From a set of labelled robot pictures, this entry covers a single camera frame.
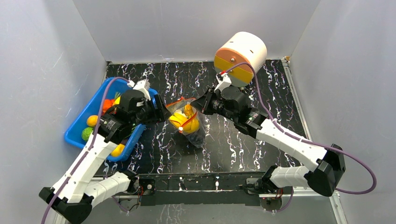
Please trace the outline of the clear zip bag orange zipper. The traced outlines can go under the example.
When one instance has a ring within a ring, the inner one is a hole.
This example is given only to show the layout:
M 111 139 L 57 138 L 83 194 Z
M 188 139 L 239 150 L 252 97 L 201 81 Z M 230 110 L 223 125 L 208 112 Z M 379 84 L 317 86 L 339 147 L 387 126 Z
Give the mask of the clear zip bag orange zipper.
M 195 98 L 180 98 L 166 105 L 171 116 L 168 121 L 197 148 L 205 144 L 205 118 L 191 103 Z

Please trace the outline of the yellow toy banana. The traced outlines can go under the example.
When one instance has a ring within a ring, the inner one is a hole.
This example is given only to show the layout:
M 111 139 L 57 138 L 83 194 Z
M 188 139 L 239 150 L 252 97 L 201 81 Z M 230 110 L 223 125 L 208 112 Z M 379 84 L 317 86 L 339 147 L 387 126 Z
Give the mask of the yellow toy banana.
M 169 122 L 179 130 L 180 133 L 190 134 L 200 129 L 200 121 L 197 110 L 190 104 L 181 110 L 176 110 L 170 117 Z

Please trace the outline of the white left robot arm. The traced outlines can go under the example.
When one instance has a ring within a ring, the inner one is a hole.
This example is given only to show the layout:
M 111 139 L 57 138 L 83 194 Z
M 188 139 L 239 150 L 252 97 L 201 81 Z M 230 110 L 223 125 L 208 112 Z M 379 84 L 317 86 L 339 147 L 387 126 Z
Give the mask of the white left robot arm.
M 80 224 L 93 207 L 114 194 L 136 193 L 140 185 L 132 174 L 117 172 L 97 184 L 89 183 L 107 156 L 133 133 L 133 128 L 161 123 L 170 116 L 160 95 L 151 99 L 140 90 L 127 90 L 117 105 L 100 112 L 93 133 L 70 168 L 52 187 L 40 191 L 39 197 L 48 204 L 42 223 L 53 209 L 70 223 Z

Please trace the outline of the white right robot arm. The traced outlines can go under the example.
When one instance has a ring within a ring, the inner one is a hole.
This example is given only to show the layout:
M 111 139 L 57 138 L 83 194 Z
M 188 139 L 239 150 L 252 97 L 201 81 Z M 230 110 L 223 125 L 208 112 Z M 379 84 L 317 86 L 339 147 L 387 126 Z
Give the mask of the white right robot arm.
M 330 197 L 346 170 L 342 154 L 307 144 L 305 138 L 284 127 L 278 129 L 268 114 L 251 107 L 249 97 L 237 87 L 226 87 L 222 91 L 210 88 L 192 101 L 191 106 L 202 114 L 218 114 L 229 119 L 240 133 L 271 144 L 301 163 L 298 167 L 271 166 L 260 180 L 247 185 L 253 194 L 305 187 Z

